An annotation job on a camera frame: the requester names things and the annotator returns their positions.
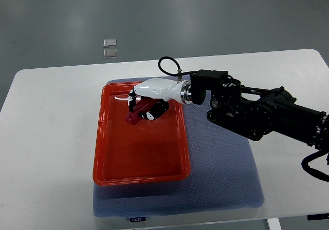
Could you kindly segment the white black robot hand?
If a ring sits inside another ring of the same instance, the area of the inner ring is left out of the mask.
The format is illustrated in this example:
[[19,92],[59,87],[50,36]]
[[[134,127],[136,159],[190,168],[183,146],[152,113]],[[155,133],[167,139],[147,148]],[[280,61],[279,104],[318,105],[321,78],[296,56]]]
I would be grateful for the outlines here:
[[175,100],[180,104],[191,104],[191,83],[187,80],[174,81],[164,78],[151,78],[135,85],[128,94],[127,104],[129,112],[143,98],[153,98],[158,101],[146,113],[143,119],[153,121],[162,116],[169,109],[169,101]]

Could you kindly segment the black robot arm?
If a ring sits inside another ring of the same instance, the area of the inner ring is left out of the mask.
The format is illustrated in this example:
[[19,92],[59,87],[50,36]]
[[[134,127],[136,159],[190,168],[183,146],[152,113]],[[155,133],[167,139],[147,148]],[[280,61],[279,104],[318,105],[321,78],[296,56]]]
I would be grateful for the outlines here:
[[190,74],[191,100],[201,105],[209,91],[207,119],[220,127],[260,140],[272,131],[328,151],[328,115],[295,104],[284,87],[245,87],[227,71],[199,70]]

